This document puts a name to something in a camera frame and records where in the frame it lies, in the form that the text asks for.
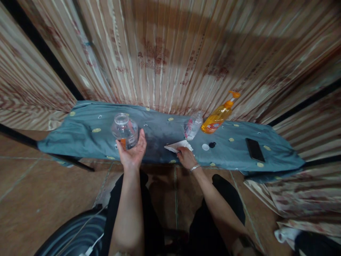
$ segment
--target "person's left hand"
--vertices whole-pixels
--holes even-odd
[[[124,172],[139,171],[142,158],[145,155],[147,147],[144,130],[140,130],[139,141],[132,149],[124,150],[118,140],[116,140],[116,143],[118,152],[120,153],[121,163],[124,167]]]

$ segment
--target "orange soap bottle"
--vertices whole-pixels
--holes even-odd
[[[201,126],[201,130],[204,133],[212,134],[219,126],[232,114],[231,107],[233,106],[233,101],[240,97],[240,93],[229,91],[232,93],[233,98],[223,105],[219,106],[212,114],[207,118],[205,123]]]

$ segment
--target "wheel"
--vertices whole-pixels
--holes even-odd
[[[70,219],[47,239],[34,256],[56,256],[84,223],[97,212],[98,210],[92,209]],[[106,219],[107,210],[104,209],[85,225],[71,244],[62,252],[61,256],[80,256],[82,253],[85,253],[104,233]],[[102,241],[99,240],[93,248],[91,256],[98,256],[101,248]]]

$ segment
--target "silver bracelet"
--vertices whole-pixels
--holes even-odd
[[[200,164],[194,165],[190,170],[189,173],[192,173],[192,171],[196,168],[200,167]]]

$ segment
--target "black frame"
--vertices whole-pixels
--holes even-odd
[[[30,138],[30,137],[27,137],[26,135],[20,133],[20,132],[17,132],[16,130],[13,130],[3,124],[0,124],[0,133],[5,135],[6,137],[10,138],[10,139],[13,139],[21,144],[24,144],[26,146],[29,146],[31,148],[34,148],[36,150],[39,150],[39,148],[37,147],[37,141]],[[53,156],[55,158],[58,158],[60,160],[63,160],[64,162],[67,162],[67,163],[70,163],[70,164],[73,164],[79,168],[82,168],[82,169],[85,169],[87,171],[90,171],[90,172],[94,172],[94,168],[91,168],[85,164],[82,164],[81,162],[75,160],[73,157],[71,156],[65,156],[65,155],[56,155],[56,154],[48,154],[50,156]]]
[[[55,57],[55,55],[52,53],[48,45],[45,43],[45,40],[41,37],[40,33],[36,29],[36,27],[33,25],[31,20],[28,18],[24,10],[21,8],[20,4],[17,2],[17,0],[1,0],[2,4],[7,8],[9,13],[13,16],[13,18],[16,20],[16,22],[19,24],[19,26],[22,28],[24,33],[29,37],[29,39],[33,42],[35,47],[40,51],[42,56],[47,60],[47,62],[50,64],[50,66],[53,68],[53,70],[57,73],[57,75],[60,77],[60,79],[63,81],[65,86],[70,90],[72,95],[76,98],[76,100],[84,100],[84,97],[77,89],[76,85],[72,82],[71,78],[67,74],[67,72],[64,70],[62,65],[59,63],[58,59]],[[300,110],[310,106],[311,104],[315,103],[322,97],[332,93],[336,89],[340,88],[341,86],[341,79],[337,80],[336,82],[330,84],[326,88],[322,89],[318,93],[314,94],[307,100],[303,101],[302,103],[298,104],[294,108],[290,109],[277,119],[270,122],[268,125],[274,126],[288,117],[296,114]],[[19,143],[25,144],[29,147],[32,147],[36,150],[39,150],[37,147],[37,141],[27,137],[5,125],[0,124],[0,133],[4,134],[5,136],[16,140]],[[80,168],[83,168],[88,171],[94,171],[93,168],[80,163],[79,161],[75,160],[71,156],[65,156],[65,155],[55,155],[55,154],[49,154],[53,157],[56,157],[58,159],[61,159],[65,162],[71,163],[75,166],[78,166]],[[330,163],[330,162],[336,162],[341,161],[341,155],[333,156],[329,158],[319,159],[316,161],[310,161],[307,162],[304,166],[316,166],[320,165],[321,163]]]
[[[17,0],[1,0],[3,5],[7,8],[8,12],[12,15],[23,32],[32,41],[35,47],[40,51],[42,56],[50,64],[56,74],[63,81],[65,86],[70,90],[76,100],[85,100],[83,95],[79,92],[75,84],[72,82],[69,75],[66,73],[63,66],[59,63],[56,56],[51,51],[50,47],[45,43],[32,21],[28,18],[24,10],[21,8]]]

